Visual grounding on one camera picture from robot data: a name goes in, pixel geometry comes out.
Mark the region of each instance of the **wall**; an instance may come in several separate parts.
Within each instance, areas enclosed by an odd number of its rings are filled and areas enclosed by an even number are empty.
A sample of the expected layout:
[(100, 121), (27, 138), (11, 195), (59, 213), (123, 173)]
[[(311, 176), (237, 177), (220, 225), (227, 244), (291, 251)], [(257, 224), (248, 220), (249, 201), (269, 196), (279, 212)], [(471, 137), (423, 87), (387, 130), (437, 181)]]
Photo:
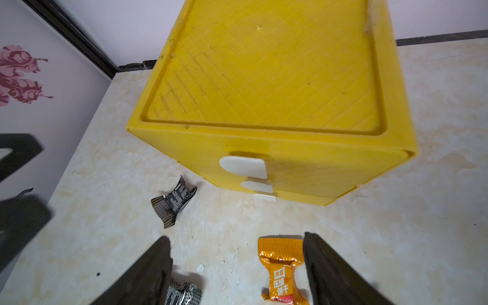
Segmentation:
[[(3, 48), (17, 45), (27, 53), (18, 47)], [(37, 60), (37, 70), (34, 58), (48, 61)], [(20, 87), (8, 87), (13, 81)], [(22, 84), (30, 87), (29, 92), (24, 88), (24, 101), (39, 90), (53, 98), (20, 102), (14, 96)], [(109, 84), (109, 78), (22, 4), (0, 1), (0, 132), (33, 134), (44, 147), (0, 183), (0, 199), (33, 187), (34, 193), (49, 200)], [(0, 274), (0, 290), (13, 265)]]
[(154, 60), (184, 0), (55, 0), (116, 65)]
[[(116, 64), (156, 59), (184, 0), (55, 0)], [(487, 0), (388, 0), (396, 37), (488, 29)]]
[(488, 29), (488, 0), (388, 0), (397, 39)]

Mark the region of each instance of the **torn wrapper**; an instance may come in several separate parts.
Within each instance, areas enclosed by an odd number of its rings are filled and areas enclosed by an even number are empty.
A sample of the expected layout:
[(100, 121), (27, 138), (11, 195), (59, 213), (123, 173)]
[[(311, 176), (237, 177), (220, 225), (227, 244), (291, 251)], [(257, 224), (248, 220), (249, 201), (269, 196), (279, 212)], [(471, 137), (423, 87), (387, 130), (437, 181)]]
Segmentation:
[(202, 291), (194, 284), (180, 284), (171, 279), (166, 294), (165, 305), (199, 305), (202, 298)]
[(163, 221), (165, 229), (175, 225), (176, 215), (184, 209), (196, 192), (196, 186), (191, 190), (188, 189), (183, 177), (180, 177), (180, 181), (171, 193), (151, 199), (153, 209)]

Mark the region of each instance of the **black baseboard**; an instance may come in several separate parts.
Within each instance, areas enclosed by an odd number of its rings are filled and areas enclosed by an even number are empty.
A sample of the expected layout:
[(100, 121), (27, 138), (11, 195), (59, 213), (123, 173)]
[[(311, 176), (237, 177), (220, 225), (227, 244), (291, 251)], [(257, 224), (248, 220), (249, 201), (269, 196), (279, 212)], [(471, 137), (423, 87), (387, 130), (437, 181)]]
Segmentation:
[[(477, 39), (477, 38), (487, 38), (487, 37), (488, 37), (488, 30), (481, 30), (481, 31), (472, 31), (472, 32), (397, 39), (396, 42), (397, 42), (397, 46), (404, 46), (404, 45), (412, 45), (412, 44), (446, 42), (446, 41), (467, 40), (467, 39)], [(156, 60), (144, 61), (143, 63), (130, 63), (130, 64), (126, 64), (125, 66), (120, 66), (118, 72), (150, 70), (154, 68), (155, 64), (156, 64)]]
[(435, 42), (446, 42), (446, 41), (456, 41), (456, 40), (467, 40), (467, 39), (477, 39), (488, 37), (488, 30), (472, 31), (472, 32), (462, 32), (462, 33), (452, 33), (452, 34), (442, 34), (434, 36), (425, 37), (414, 37), (397, 39), (397, 46), (412, 45), (412, 44), (423, 44), (423, 43), (435, 43)]

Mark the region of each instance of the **pink floral wall decal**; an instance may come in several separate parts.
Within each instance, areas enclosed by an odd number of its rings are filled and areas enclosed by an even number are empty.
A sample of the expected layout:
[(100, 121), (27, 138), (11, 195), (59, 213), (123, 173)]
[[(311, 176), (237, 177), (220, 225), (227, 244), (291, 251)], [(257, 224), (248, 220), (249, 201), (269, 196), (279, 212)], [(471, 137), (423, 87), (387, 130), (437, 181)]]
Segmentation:
[(48, 60), (32, 57), (19, 45), (0, 49), (0, 106), (7, 105), (9, 96), (27, 104), (38, 97), (53, 98), (42, 94), (42, 84), (21, 78), (24, 73), (39, 72), (38, 61)]

